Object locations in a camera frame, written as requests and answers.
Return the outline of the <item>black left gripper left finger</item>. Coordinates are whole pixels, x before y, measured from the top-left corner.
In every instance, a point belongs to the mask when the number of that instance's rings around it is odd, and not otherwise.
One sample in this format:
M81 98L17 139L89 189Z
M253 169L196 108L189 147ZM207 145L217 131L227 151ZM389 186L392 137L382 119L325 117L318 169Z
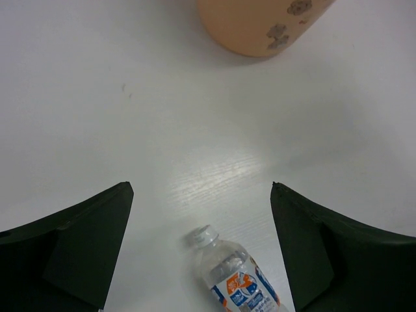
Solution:
M122 182L1 232L2 311L102 311L133 203Z

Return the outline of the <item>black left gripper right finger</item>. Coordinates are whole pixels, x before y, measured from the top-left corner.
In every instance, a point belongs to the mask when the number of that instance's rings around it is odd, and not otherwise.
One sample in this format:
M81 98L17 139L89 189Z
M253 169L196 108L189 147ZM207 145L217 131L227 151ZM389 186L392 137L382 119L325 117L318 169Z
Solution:
M297 311L414 311L415 238L274 183L273 219Z

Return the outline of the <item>clear bottle orange white label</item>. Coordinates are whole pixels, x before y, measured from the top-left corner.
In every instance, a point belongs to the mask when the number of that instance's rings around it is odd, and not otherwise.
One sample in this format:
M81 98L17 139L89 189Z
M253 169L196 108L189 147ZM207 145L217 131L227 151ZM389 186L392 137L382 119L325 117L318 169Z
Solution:
M183 237L189 253L187 288L217 311L287 311L254 258L241 244L224 240L211 225Z

